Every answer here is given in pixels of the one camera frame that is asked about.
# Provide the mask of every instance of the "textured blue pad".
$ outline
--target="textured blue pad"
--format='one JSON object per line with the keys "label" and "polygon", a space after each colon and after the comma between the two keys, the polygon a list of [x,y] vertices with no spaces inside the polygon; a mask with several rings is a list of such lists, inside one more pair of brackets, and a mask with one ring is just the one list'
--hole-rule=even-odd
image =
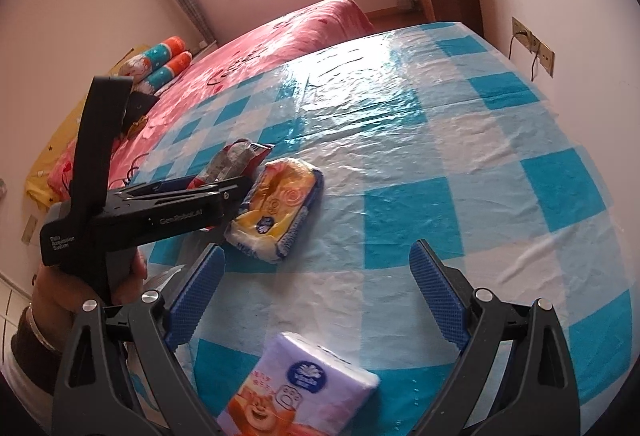
{"label": "textured blue pad", "polygon": [[200,267],[182,288],[180,295],[167,313],[166,325],[169,326],[169,330],[164,336],[164,342],[170,351],[174,352],[180,344],[186,344],[191,340],[224,273],[225,253],[215,245],[204,256]]}
{"label": "textured blue pad", "polygon": [[442,336],[463,351],[470,338],[466,330],[465,307],[431,254],[418,242],[411,246],[409,268],[438,323]]}

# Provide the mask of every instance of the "hand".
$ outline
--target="hand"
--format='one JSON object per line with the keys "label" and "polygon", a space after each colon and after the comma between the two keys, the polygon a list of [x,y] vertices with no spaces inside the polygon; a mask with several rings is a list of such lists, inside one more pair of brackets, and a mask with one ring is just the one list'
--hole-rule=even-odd
{"label": "hand", "polygon": [[[113,304],[127,304],[140,297],[146,277],[146,259],[138,250],[131,263],[131,274],[112,294]],[[98,294],[80,278],[40,264],[31,300],[33,320],[47,341],[60,352],[71,333],[74,314],[87,299],[101,302]]]}

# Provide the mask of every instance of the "pink blanket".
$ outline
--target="pink blanket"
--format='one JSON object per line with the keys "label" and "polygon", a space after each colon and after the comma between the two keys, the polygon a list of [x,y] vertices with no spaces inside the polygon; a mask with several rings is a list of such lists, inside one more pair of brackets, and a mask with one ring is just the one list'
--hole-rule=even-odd
{"label": "pink blanket", "polygon": [[225,44],[187,68],[160,97],[144,129],[114,153],[109,182],[125,178],[137,157],[139,166],[144,158],[140,155],[151,151],[169,127],[202,100],[292,59],[373,33],[353,0],[325,0]]}

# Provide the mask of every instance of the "blue and white tablecloth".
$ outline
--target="blue and white tablecloth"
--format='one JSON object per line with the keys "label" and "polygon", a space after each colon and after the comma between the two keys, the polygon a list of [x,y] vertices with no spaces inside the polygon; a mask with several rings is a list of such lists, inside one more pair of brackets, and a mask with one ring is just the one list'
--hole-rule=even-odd
{"label": "blue and white tablecloth", "polygon": [[[458,355],[409,272],[419,238],[503,301],[553,301],[583,431],[615,396],[639,352],[638,294],[610,198],[543,96],[468,28],[356,39],[229,88],[172,127],[136,182],[196,174],[241,137],[276,144],[271,158],[318,166],[326,183],[284,263],[225,247],[227,272],[191,342],[198,393],[214,415],[265,341],[290,330],[382,379],[347,434],[407,434]],[[151,266],[192,262],[199,236],[147,245]]]}

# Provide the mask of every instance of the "silver pivot bolt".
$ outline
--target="silver pivot bolt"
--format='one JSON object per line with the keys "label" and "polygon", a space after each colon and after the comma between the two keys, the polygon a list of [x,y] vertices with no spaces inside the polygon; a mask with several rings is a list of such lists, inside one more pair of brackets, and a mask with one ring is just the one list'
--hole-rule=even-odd
{"label": "silver pivot bolt", "polygon": [[93,311],[98,307],[98,303],[95,299],[89,299],[88,301],[84,301],[82,304],[82,309],[84,311]]}
{"label": "silver pivot bolt", "polygon": [[549,299],[538,299],[538,306],[540,306],[543,310],[549,311],[554,307],[553,303],[549,301]]}
{"label": "silver pivot bolt", "polygon": [[491,302],[494,299],[494,294],[486,288],[481,288],[476,292],[476,299],[482,302]]}
{"label": "silver pivot bolt", "polygon": [[142,302],[147,304],[156,302],[159,297],[160,294],[156,290],[147,290],[142,294]]}

